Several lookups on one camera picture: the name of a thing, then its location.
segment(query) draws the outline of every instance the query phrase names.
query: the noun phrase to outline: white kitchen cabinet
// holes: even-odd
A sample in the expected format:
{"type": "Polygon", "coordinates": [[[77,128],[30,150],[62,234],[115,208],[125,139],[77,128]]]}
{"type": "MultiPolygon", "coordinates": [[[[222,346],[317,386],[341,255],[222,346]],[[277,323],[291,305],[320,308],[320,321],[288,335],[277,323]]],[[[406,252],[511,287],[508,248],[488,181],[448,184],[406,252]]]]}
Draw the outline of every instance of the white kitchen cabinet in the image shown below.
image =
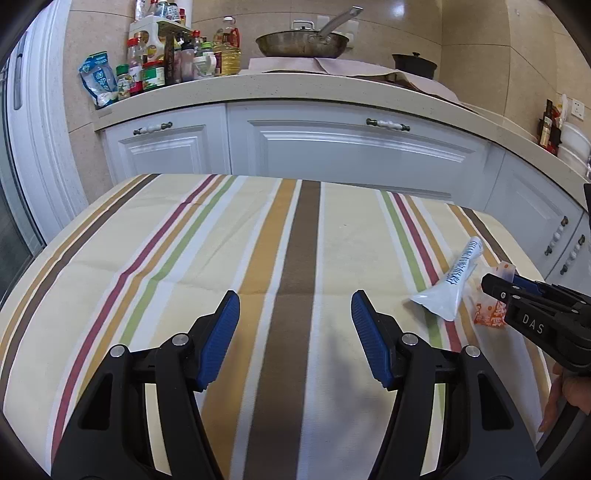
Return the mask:
{"type": "Polygon", "coordinates": [[[327,102],[229,104],[228,130],[234,174],[376,186],[466,206],[490,150],[489,142],[436,122],[327,102]],[[367,118],[410,131],[372,127],[367,118]]]}
{"type": "Polygon", "coordinates": [[[567,248],[583,209],[545,175],[507,152],[485,212],[507,228],[546,278],[567,248]],[[565,217],[568,223],[562,227],[565,217]],[[551,241],[556,245],[550,252],[551,241]]]}
{"type": "Polygon", "coordinates": [[[141,173],[230,173],[224,103],[138,118],[102,135],[115,184],[141,173]],[[164,130],[134,135],[169,122],[172,126],[164,130]]]}
{"type": "Polygon", "coordinates": [[[581,218],[546,283],[562,285],[591,296],[591,236],[587,213],[581,218]]]}

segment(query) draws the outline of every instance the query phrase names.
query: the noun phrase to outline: drawer handle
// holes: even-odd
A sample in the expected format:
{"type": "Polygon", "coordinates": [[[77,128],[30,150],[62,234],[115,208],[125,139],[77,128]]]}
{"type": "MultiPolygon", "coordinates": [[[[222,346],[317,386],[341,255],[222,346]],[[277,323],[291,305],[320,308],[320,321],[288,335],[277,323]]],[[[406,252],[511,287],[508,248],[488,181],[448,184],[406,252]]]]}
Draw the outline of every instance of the drawer handle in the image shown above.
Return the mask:
{"type": "Polygon", "coordinates": [[[585,243],[585,236],[584,235],[581,235],[581,237],[577,240],[577,243],[575,244],[573,251],[571,253],[569,253],[569,256],[566,258],[566,261],[564,262],[564,265],[560,269],[560,274],[561,275],[564,275],[566,272],[569,271],[570,265],[577,258],[577,253],[581,250],[581,246],[584,243],[585,243]]]}
{"type": "Polygon", "coordinates": [[[134,130],[134,135],[144,135],[144,134],[153,134],[154,132],[160,132],[161,130],[166,130],[167,128],[172,128],[173,123],[168,122],[167,124],[160,124],[160,125],[150,125],[149,127],[142,127],[134,130]]]}
{"type": "Polygon", "coordinates": [[[562,232],[564,232],[564,227],[567,226],[568,224],[569,224],[569,218],[565,215],[564,218],[560,221],[560,225],[558,226],[558,230],[556,230],[554,232],[554,235],[552,235],[552,240],[550,241],[550,243],[546,247],[546,250],[544,251],[544,255],[546,257],[552,253],[552,249],[556,246],[556,242],[558,242],[558,240],[560,240],[562,232]]]}
{"type": "Polygon", "coordinates": [[[386,128],[388,130],[397,130],[399,132],[410,132],[410,127],[404,124],[396,124],[394,122],[386,121],[386,120],[371,120],[368,118],[365,123],[367,125],[372,125],[373,127],[380,127],[386,128]]]}

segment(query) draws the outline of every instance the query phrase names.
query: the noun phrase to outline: blue snack bag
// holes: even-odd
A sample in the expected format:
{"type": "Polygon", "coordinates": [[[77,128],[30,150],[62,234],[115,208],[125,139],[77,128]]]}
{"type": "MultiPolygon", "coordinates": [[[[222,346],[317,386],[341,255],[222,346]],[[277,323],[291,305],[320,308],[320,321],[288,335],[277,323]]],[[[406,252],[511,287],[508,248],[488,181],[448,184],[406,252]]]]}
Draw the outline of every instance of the blue snack bag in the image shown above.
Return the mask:
{"type": "Polygon", "coordinates": [[[109,66],[107,52],[101,51],[88,57],[78,72],[82,85],[90,93],[96,108],[103,108],[117,101],[117,80],[109,66]]]}

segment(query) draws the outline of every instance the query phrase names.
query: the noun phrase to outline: blue rubber pad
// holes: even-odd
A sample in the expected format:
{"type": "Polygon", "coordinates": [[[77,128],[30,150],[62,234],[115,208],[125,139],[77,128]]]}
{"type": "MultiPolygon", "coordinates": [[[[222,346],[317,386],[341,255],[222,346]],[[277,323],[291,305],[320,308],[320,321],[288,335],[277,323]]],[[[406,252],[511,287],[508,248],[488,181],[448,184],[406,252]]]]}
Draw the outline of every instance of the blue rubber pad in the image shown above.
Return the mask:
{"type": "Polygon", "coordinates": [[[217,323],[201,350],[201,364],[197,375],[197,386],[203,390],[217,378],[222,362],[228,351],[230,340],[236,330],[240,317],[240,300],[238,295],[230,297],[223,308],[217,323]]]}
{"type": "Polygon", "coordinates": [[[384,388],[388,388],[394,380],[390,371],[390,352],[359,293],[353,294],[351,299],[351,316],[371,373],[384,388]]]}

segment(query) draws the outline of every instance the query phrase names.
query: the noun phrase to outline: condiment bottle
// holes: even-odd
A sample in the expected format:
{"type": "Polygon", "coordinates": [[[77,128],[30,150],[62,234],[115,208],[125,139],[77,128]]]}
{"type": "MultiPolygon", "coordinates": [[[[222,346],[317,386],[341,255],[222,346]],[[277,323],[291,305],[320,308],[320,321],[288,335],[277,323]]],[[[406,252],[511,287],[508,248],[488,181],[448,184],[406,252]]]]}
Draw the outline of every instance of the condiment bottle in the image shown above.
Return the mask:
{"type": "Polygon", "coordinates": [[[118,100],[129,98],[131,96],[131,86],[134,82],[134,79],[129,74],[129,65],[126,63],[123,65],[117,65],[115,71],[117,73],[118,100]]]}
{"type": "Polygon", "coordinates": [[[134,80],[131,86],[131,96],[142,93],[142,70],[144,58],[139,46],[139,39],[134,37],[127,41],[127,63],[129,65],[129,74],[134,80]]]}
{"type": "Polygon", "coordinates": [[[181,76],[184,82],[190,82],[193,78],[193,59],[195,49],[191,42],[186,41],[181,48],[181,76]]]}

